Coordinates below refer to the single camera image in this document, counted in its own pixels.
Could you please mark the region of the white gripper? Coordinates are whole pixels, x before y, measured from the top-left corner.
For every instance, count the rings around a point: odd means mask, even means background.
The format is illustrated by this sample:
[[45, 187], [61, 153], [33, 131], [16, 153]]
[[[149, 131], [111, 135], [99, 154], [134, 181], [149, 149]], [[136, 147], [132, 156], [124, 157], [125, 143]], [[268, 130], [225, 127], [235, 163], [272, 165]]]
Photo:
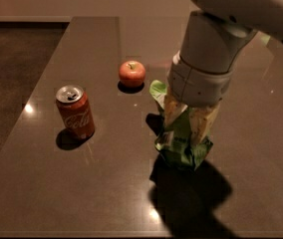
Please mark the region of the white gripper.
[[164, 96], [164, 126], [170, 126], [186, 109], [191, 129], [190, 143], [200, 144], [218, 115], [232, 73], [214, 75], [188, 65], [177, 52], [167, 74], [169, 88]]

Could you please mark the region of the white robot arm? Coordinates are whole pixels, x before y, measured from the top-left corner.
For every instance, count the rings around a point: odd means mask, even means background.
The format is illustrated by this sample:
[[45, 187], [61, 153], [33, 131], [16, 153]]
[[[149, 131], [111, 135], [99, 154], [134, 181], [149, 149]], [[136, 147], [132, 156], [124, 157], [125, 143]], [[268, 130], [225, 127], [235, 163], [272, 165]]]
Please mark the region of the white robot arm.
[[180, 50], [168, 72], [165, 123], [184, 107], [197, 145], [212, 126], [230, 84], [240, 51], [261, 31], [283, 44], [283, 0], [191, 0], [198, 9], [188, 19]]

